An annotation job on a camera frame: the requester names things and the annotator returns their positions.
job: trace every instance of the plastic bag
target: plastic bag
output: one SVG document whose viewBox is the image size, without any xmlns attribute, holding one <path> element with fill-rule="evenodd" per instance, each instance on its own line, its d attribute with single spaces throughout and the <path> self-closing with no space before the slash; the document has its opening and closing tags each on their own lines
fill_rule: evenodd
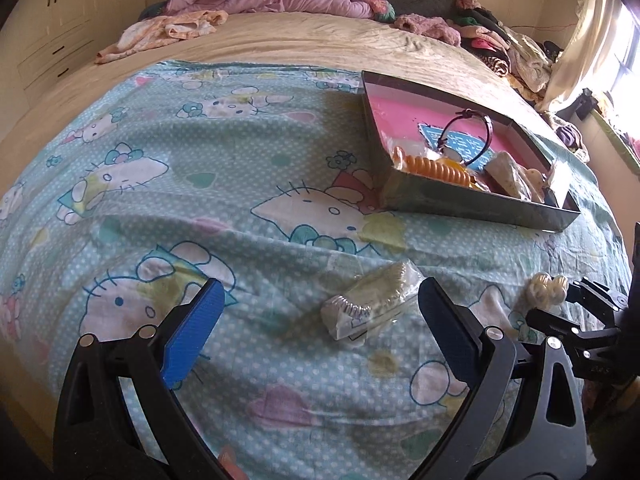
<svg viewBox="0 0 640 480">
<path fill-rule="evenodd" d="M 320 315 L 336 340 L 363 343 L 367 332 L 417 306 L 424 276 L 409 260 L 395 262 L 361 277 L 348 290 L 322 304 Z"/>
</svg>

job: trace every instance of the clothes pile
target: clothes pile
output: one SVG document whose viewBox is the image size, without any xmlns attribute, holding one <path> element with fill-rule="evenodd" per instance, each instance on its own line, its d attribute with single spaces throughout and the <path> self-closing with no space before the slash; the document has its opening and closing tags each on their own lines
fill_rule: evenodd
<svg viewBox="0 0 640 480">
<path fill-rule="evenodd" d="M 225 23 L 227 18 L 224 10 L 196 10 L 135 23 L 122 33 L 118 43 L 98 52 L 95 63 L 104 64 L 144 50 L 206 36 L 216 31 L 214 25 Z"/>
<path fill-rule="evenodd" d="M 505 77 L 511 69 L 508 55 L 510 38 L 491 13 L 477 0 L 456 0 L 457 16 L 453 20 L 425 18 L 418 14 L 398 16 L 394 27 L 453 46 L 461 46 Z"/>
<path fill-rule="evenodd" d="M 394 27 L 453 46 L 460 46 L 460 33 L 455 28 L 449 27 L 444 18 L 425 18 L 420 14 L 404 14 L 396 18 Z"/>
<path fill-rule="evenodd" d="M 551 126 L 558 139 L 562 140 L 562 143 L 569 148 L 569 151 L 585 164 L 590 161 L 589 152 L 582 140 L 582 134 L 574 124 L 561 119 L 552 112 L 542 112 L 540 115 L 546 124 Z"/>
<path fill-rule="evenodd" d="M 536 94 L 533 101 L 537 104 L 545 96 L 553 62 L 529 36 L 519 34 L 509 27 L 504 27 L 504 30 L 511 40 L 511 74 Z"/>
</svg>

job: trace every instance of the pink clothing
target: pink clothing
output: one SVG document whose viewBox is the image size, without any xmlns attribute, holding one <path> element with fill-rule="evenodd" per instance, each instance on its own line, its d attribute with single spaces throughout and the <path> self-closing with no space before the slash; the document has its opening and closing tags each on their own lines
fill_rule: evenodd
<svg viewBox="0 0 640 480">
<path fill-rule="evenodd" d="M 449 27 L 443 18 L 425 18 L 420 14 L 406 14 L 396 18 L 394 27 L 453 46 L 460 46 L 460 33 L 455 28 Z"/>
<path fill-rule="evenodd" d="M 165 13 L 175 16 L 194 10 L 241 12 L 312 12 L 346 18 L 373 19 L 374 13 L 365 2 L 351 0 L 169 0 Z"/>
<path fill-rule="evenodd" d="M 473 38 L 471 40 L 471 46 L 473 48 L 484 48 L 486 50 L 493 50 L 494 52 L 496 51 L 495 45 L 489 43 L 487 40 L 484 40 L 483 38 Z"/>
<path fill-rule="evenodd" d="M 143 50 L 206 36 L 216 31 L 214 25 L 225 23 L 227 18 L 228 14 L 223 10 L 200 10 L 179 16 L 158 16 L 134 23 L 122 33 L 118 43 L 98 52 L 95 63 L 108 63 Z"/>
<path fill-rule="evenodd" d="M 449 27 L 455 28 L 463 38 L 480 38 L 495 49 L 506 52 L 509 45 L 496 32 L 482 27 L 481 25 L 465 25 L 464 27 L 455 24 L 451 20 L 447 20 Z"/>
</svg>

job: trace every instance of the flower print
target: flower print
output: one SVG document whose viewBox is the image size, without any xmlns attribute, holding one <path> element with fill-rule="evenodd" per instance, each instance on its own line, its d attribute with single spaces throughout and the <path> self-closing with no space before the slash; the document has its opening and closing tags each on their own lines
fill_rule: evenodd
<svg viewBox="0 0 640 480">
<path fill-rule="evenodd" d="M 182 106 L 182 111 L 186 112 L 189 117 L 200 117 L 202 113 L 202 103 L 187 103 Z"/>
<path fill-rule="evenodd" d="M 339 150 L 334 156 L 326 158 L 326 164 L 332 170 L 346 170 L 351 164 L 355 164 L 358 159 L 353 153 Z"/>
<path fill-rule="evenodd" d="M 47 159 L 47 168 L 53 168 L 57 166 L 62 161 L 62 157 L 60 155 L 52 155 Z"/>
<path fill-rule="evenodd" d="M 377 14 L 386 14 L 386 6 L 388 4 L 386 0 L 364 0 L 364 1 L 369 4 L 373 12 Z"/>
<path fill-rule="evenodd" d="M 20 292 L 21 290 L 23 290 L 24 288 L 24 284 L 26 283 L 26 279 L 24 277 L 24 274 L 20 274 L 18 275 L 15 279 L 14 282 L 12 283 L 11 286 L 11 293 L 12 294 L 17 294 L 18 292 Z"/>
</svg>

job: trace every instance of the blue gripper pad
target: blue gripper pad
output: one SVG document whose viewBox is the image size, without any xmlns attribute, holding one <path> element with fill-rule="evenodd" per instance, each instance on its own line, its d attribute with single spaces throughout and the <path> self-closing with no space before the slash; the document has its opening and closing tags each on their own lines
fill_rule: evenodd
<svg viewBox="0 0 640 480">
<path fill-rule="evenodd" d="M 222 284 L 215 280 L 207 285 L 193 299 L 191 310 L 164 346 L 160 375 L 168 388 L 187 377 L 225 308 Z"/>
</svg>

